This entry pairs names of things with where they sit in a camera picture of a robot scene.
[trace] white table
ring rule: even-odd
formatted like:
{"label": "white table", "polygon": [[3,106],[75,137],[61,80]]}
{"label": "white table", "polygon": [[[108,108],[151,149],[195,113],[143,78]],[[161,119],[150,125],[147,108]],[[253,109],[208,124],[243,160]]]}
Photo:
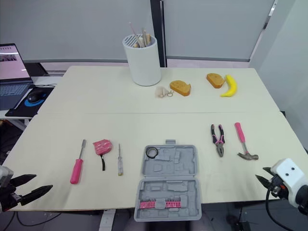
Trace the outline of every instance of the white table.
{"label": "white table", "polygon": [[[246,144],[259,160],[246,161],[234,123],[241,122]],[[226,143],[220,158],[212,143],[210,125],[222,124]],[[70,184],[82,139],[84,150],[80,183]],[[110,139],[114,145],[105,155],[106,171],[95,154],[93,142]],[[18,187],[26,194],[53,184],[40,199],[18,210],[87,210],[134,207],[142,179],[141,163],[146,145],[193,144],[197,149],[201,202],[264,200],[266,189],[255,174],[270,178],[262,168],[290,157],[308,175],[308,155],[280,112],[272,113],[178,113],[178,114],[79,114],[36,115],[12,149],[4,165],[15,176],[37,174]],[[118,143],[121,144],[124,175],[117,175]]]}
{"label": "white table", "polygon": [[[47,85],[47,84],[53,84],[53,83],[57,84],[61,80],[61,77],[58,77],[58,76],[56,76],[56,77],[43,76],[43,77],[31,77],[31,78],[32,78],[33,83],[35,85]],[[27,117],[27,116],[5,116],[5,114],[8,111],[9,110],[0,110],[0,119],[7,119],[10,123],[14,124],[19,129],[25,130],[26,126],[29,123],[29,119],[31,119],[32,117]],[[19,119],[24,119],[25,123],[20,122]]]}
{"label": "white table", "polygon": [[[206,80],[208,73],[231,74],[238,92],[231,98],[219,95],[228,89],[215,89]],[[184,97],[156,98],[157,86],[169,89],[173,80],[192,86]],[[39,109],[42,113],[209,113],[277,112],[279,109],[252,68],[162,68],[162,80],[151,87],[133,83],[128,67],[73,66]]]}
{"label": "white table", "polygon": [[[207,73],[230,73],[239,90],[213,89]],[[132,83],[125,67],[71,67],[26,128],[4,162],[15,175],[38,176],[18,188],[26,194],[53,184],[44,197],[18,210],[87,210],[133,207],[142,179],[141,160],[146,145],[193,144],[198,151],[202,203],[265,199],[266,189],[255,174],[270,176],[262,167],[290,157],[308,174],[307,154],[254,69],[162,69],[157,86],[176,79],[192,84],[190,96],[174,93],[154,97],[156,86]],[[241,122],[246,143],[257,161],[237,156],[242,146],[234,128]],[[222,124],[225,154],[220,158],[212,143],[210,125]],[[80,183],[69,183],[82,139],[87,140]],[[114,148],[105,155],[106,171],[92,143],[110,139]],[[117,145],[121,144],[124,175],[117,175]]]}

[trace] screwdriver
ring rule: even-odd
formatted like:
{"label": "screwdriver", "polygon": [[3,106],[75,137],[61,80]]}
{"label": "screwdriver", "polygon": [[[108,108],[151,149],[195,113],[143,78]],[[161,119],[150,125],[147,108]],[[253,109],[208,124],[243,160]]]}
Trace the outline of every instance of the screwdriver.
{"label": "screwdriver", "polygon": [[117,174],[119,176],[123,175],[123,162],[122,162],[122,157],[121,157],[120,144],[119,144],[119,157],[117,158]]}
{"label": "screwdriver", "polygon": [[81,159],[81,155],[82,155],[82,152],[85,146],[86,146],[86,140],[83,140],[82,145],[81,145],[79,159],[76,160],[74,168],[73,168],[73,173],[72,173],[71,180],[70,180],[71,184],[77,184],[79,182],[79,177],[80,177],[80,172],[81,172],[81,167],[82,167],[82,162],[83,162],[83,160]]}

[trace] pliers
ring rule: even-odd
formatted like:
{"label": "pliers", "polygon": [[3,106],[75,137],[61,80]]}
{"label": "pliers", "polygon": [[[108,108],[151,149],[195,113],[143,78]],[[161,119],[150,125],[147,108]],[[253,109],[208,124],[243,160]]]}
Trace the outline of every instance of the pliers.
{"label": "pliers", "polygon": [[215,131],[214,131],[214,124],[212,124],[211,126],[211,134],[212,134],[212,138],[213,138],[213,143],[216,145],[216,150],[218,152],[218,155],[220,157],[223,157],[223,144],[225,143],[225,137],[223,134],[223,129],[222,129],[222,125],[219,124],[219,131],[220,131],[220,139],[218,140],[216,135],[215,135]]}

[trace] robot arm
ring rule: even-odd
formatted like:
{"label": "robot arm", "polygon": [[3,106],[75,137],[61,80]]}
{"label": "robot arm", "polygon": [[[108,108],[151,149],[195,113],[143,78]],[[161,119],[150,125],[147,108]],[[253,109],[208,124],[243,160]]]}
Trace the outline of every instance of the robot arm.
{"label": "robot arm", "polygon": [[26,174],[12,179],[13,174],[13,171],[8,167],[0,166],[0,213],[17,206],[18,203],[26,205],[45,195],[52,188],[52,185],[46,185],[25,196],[17,195],[15,193],[16,187],[26,184],[36,175]]}
{"label": "robot arm", "polygon": [[263,169],[273,177],[267,180],[256,175],[261,184],[274,197],[289,200],[292,206],[308,216],[308,180],[302,170],[290,158],[278,161],[272,168]]}

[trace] black rubber ring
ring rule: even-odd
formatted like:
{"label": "black rubber ring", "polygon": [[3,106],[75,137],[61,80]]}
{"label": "black rubber ring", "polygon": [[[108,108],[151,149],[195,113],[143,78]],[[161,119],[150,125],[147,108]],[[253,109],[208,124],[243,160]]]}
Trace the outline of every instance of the black rubber ring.
{"label": "black rubber ring", "polygon": [[[155,150],[155,151],[156,151],[156,155],[153,156],[153,157],[149,156],[149,155],[148,155],[148,152],[149,152],[150,150]],[[145,150],[145,154],[146,154],[146,156],[147,156],[148,158],[154,159],[154,158],[158,155],[158,149],[155,148],[155,147],[147,147],[146,150]]]}

